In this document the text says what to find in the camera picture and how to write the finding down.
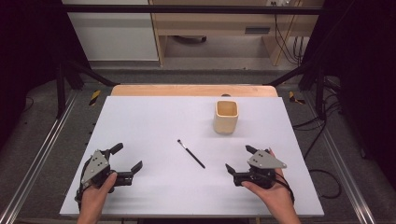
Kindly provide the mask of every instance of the person's left hand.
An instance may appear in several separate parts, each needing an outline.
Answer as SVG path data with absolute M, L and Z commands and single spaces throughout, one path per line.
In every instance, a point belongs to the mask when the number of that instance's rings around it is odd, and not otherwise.
M 102 215 L 106 196 L 117 180 L 117 173 L 111 174 L 101 188 L 90 186 L 84 190 L 81 200 L 78 224 L 97 223 Z

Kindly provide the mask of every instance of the white panel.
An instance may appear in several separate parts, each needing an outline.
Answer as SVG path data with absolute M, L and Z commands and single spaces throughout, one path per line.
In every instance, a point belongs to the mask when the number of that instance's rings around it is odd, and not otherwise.
M 96 149 L 123 143 L 110 158 L 111 168 L 143 168 L 132 186 L 108 195 L 104 215 L 118 217 L 256 217 L 269 216 L 263 202 L 236 187 L 225 163 L 246 172 L 251 157 L 245 145 L 271 147 L 288 165 L 284 175 L 300 216 L 322 216 L 323 210 L 305 166 L 281 98 L 231 97 L 239 120 L 231 135 L 217 134 L 212 121 L 220 97 L 107 97 L 90 143 L 68 191 L 61 215 L 76 216 L 74 201 L 81 169 Z M 177 142 L 205 165 L 203 169 Z
M 147 5 L 147 0 L 63 0 L 64 4 Z M 68 13 L 89 61 L 158 61 L 148 13 Z

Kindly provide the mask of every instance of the horizontal black bar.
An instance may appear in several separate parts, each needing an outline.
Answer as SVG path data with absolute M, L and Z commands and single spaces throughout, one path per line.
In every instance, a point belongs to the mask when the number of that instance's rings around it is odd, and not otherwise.
M 238 6 L 181 6 L 181 5 L 45 5 L 48 9 L 88 13 L 213 13 L 213 14 L 283 14 L 322 15 L 336 9 L 323 7 L 238 7 Z

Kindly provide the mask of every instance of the wooden cabinet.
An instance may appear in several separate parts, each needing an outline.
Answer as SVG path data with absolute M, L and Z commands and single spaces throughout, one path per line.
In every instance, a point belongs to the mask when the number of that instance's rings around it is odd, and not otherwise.
M 152 5 L 265 7 L 269 0 L 149 0 Z M 291 0 L 289 6 L 320 7 L 323 0 Z M 278 65 L 285 48 L 280 37 L 310 36 L 318 16 L 257 14 L 153 13 L 154 33 L 160 63 L 169 35 L 261 35 L 273 65 Z

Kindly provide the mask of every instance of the cup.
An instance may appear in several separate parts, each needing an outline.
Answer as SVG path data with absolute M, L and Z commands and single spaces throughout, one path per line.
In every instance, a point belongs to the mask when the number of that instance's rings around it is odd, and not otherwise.
M 216 133 L 233 133 L 238 121 L 238 104 L 235 101 L 217 101 L 213 128 Z

